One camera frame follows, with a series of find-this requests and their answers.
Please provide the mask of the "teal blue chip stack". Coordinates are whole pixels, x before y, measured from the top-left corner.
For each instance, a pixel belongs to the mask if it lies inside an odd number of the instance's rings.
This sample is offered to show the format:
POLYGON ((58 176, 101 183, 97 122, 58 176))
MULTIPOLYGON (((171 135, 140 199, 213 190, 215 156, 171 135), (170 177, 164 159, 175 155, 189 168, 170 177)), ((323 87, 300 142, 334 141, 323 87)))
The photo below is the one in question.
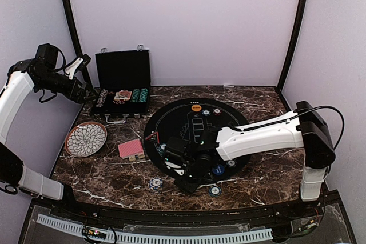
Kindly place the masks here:
POLYGON ((221 195, 221 188, 218 186, 211 186, 209 188, 209 195, 211 197, 219 197, 221 195))

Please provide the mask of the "blue white chip stack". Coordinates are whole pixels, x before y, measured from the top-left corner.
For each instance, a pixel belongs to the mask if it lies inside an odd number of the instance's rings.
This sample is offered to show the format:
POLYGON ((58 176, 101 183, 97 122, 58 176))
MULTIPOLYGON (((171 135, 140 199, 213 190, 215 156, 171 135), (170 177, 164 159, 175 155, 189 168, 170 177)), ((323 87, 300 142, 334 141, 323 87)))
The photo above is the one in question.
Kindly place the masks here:
POLYGON ((163 180, 161 178, 153 178, 149 181, 148 188, 153 193, 162 192, 163 180))

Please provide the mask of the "red chip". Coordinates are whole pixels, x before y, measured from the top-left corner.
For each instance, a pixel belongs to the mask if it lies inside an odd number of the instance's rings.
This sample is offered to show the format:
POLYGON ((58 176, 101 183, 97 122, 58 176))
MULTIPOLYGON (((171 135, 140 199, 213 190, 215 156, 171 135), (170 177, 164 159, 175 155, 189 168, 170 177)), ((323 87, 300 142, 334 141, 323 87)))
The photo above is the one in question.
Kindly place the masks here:
POLYGON ((214 109, 213 112, 214 112, 214 115, 221 115, 222 114, 221 109, 214 109))

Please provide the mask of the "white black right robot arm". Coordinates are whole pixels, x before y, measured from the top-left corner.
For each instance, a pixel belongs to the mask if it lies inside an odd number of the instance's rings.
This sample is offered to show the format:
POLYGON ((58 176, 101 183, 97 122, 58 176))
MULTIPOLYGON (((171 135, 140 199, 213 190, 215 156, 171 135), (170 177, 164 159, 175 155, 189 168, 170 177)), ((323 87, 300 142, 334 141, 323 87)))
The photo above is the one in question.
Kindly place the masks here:
POLYGON ((276 118, 205 130, 195 145, 171 137, 162 150, 164 162, 168 168, 178 170, 176 185, 193 193, 205 181, 215 182, 220 176, 235 174, 252 154, 303 148, 300 199, 292 204, 292 213, 303 218, 313 210, 327 169, 336 157, 328 125, 317 111, 300 101, 295 110, 276 118))

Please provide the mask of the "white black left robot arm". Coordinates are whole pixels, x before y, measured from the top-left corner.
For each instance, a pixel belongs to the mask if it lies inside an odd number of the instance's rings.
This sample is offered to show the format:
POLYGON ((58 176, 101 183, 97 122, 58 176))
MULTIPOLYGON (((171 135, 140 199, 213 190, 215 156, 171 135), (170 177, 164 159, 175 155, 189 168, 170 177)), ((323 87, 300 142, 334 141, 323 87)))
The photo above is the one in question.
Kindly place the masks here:
POLYGON ((3 191, 16 194, 22 190, 36 198, 59 201, 59 211, 69 219, 75 219, 81 213, 80 205, 70 198, 72 189, 27 167, 5 143, 18 110, 32 91, 49 90, 76 103, 95 98, 91 84, 81 83, 75 76, 90 61, 86 54, 78 57, 66 65, 64 74, 49 67, 44 56, 17 62, 10 68, 9 81, 1 91, 1 182, 6 184, 3 191))

